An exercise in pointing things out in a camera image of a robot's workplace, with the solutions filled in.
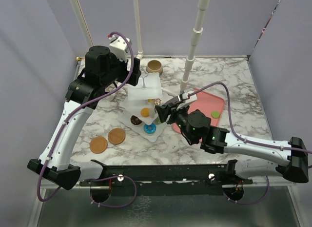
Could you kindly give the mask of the yellow round biscuit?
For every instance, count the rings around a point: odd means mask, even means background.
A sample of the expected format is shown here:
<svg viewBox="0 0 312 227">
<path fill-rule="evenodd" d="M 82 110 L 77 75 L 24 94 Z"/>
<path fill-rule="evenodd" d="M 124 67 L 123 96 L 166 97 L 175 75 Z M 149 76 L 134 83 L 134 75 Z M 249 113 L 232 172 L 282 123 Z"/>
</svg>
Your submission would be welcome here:
<svg viewBox="0 0 312 227">
<path fill-rule="evenodd" d="M 142 117 L 149 117 L 150 113 L 149 113 L 149 108 L 145 107 L 143 109 L 141 109 L 140 114 Z"/>
</svg>

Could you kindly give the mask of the blue frosted donut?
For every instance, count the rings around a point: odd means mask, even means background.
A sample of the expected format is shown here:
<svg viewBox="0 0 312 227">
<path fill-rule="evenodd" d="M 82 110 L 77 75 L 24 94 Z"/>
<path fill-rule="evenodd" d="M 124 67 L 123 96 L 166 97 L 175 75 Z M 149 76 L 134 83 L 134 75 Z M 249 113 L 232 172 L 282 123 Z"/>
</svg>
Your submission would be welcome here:
<svg viewBox="0 0 312 227">
<path fill-rule="evenodd" d="M 156 132 L 156 125 L 154 123 L 151 123 L 150 125 L 145 124 L 143 126 L 143 131 L 147 134 L 147 135 L 153 135 Z"/>
</svg>

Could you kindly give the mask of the white tiered serving stand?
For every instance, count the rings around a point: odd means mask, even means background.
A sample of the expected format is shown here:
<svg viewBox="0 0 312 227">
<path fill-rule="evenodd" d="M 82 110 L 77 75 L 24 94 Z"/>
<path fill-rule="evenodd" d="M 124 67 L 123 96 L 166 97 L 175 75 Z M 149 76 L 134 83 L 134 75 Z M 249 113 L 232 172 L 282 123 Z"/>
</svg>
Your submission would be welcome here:
<svg viewBox="0 0 312 227">
<path fill-rule="evenodd" d="M 170 98 L 162 90 L 158 73 L 143 74 L 136 86 L 127 86 L 127 97 L 120 103 L 123 112 L 119 120 L 154 143 L 166 127 L 165 123 L 160 122 L 155 106 Z"/>
</svg>

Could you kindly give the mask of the chocolate donut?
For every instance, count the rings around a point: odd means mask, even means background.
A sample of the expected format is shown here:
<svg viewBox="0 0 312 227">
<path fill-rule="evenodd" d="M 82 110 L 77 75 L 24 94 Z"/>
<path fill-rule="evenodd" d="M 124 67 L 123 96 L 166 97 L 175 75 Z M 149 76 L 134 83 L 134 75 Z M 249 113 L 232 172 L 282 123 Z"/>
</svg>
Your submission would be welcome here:
<svg viewBox="0 0 312 227">
<path fill-rule="evenodd" d="M 142 124 L 142 120 L 140 120 L 138 117 L 135 115 L 132 115 L 130 117 L 130 123 L 134 126 L 140 126 Z"/>
</svg>

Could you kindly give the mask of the pink serving tray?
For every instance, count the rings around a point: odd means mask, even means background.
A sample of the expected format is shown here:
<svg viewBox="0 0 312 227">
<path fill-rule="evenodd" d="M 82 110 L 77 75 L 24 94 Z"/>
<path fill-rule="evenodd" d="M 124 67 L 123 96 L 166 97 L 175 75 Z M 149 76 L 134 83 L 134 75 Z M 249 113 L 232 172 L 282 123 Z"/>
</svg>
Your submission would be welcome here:
<svg viewBox="0 0 312 227">
<path fill-rule="evenodd" d="M 218 126 L 221 115 L 224 110 L 225 106 L 225 100 L 221 97 L 218 97 L 216 95 L 210 94 L 205 91 L 201 91 L 197 93 L 197 101 L 192 103 L 190 105 L 190 108 L 188 110 L 188 113 L 195 110 L 200 110 L 206 117 L 209 117 L 211 119 L 211 125 L 212 126 Z M 218 119 L 215 119 L 211 116 L 211 113 L 213 111 L 218 111 L 220 113 L 220 117 Z"/>
</svg>

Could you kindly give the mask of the green round pastry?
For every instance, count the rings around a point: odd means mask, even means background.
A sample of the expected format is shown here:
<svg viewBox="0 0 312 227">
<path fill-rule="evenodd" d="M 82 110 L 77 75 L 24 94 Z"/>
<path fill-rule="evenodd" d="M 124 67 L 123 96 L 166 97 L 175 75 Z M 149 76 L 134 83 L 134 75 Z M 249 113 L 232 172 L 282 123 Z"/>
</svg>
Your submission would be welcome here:
<svg viewBox="0 0 312 227">
<path fill-rule="evenodd" d="M 211 113 L 211 116 L 212 116 L 213 118 L 215 118 L 215 119 L 218 119 L 218 118 L 220 117 L 220 113 L 219 113 L 218 111 L 213 111 L 213 112 Z"/>
</svg>

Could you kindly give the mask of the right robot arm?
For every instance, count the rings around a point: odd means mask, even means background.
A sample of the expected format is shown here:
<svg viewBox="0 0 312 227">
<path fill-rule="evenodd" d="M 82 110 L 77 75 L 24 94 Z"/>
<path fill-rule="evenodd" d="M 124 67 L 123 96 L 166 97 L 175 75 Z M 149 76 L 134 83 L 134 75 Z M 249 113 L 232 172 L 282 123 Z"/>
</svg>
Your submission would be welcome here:
<svg viewBox="0 0 312 227">
<path fill-rule="evenodd" d="M 176 124 L 189 145 L 199 144 L 211 154 L 242 154 L 251 161 L 232 161 L 224 171 L 225 180 L 234 184 L 240 179 L 254 176 L 281 176 L 295 183 L 309 181 L 308 151 L 303 140 L 291 137 L 288 141 L 270 141 L 245 135 L 234 130 L 211 125 L 211 118 L 200 110 L 188 112 L 196 97 L 181 94 L 156 105 L 155 111 L 162 123 Z"/>
</svg>

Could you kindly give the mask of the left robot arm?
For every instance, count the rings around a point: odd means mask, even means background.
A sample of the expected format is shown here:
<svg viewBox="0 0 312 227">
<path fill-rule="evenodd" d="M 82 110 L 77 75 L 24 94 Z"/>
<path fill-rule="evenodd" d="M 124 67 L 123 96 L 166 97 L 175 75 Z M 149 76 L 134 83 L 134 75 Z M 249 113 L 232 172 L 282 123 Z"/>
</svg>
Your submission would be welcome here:
<svg viewBox="0 0 312 227">
<path fill-rule="evenodd" d="M 70 163 L 72 151 L 80 132 L 95 110 L 105 89 L 114 82 L 137 85 L 141 75 L 140 60 L 131 62 L 132 72 L 127 69 L 127 59 L 106 46 L 90 47 L 85 54 L 85 67 L 77 79 L 70 83 L 66 101 L 57 128 L 46 149 L 37 159 L 28 162 L 28 169 L 43 178 L 70 190 L 78 181 L 92 180 L 96 185 L 106 183 L 108 174 L 100 162 Z"/>
</svg>

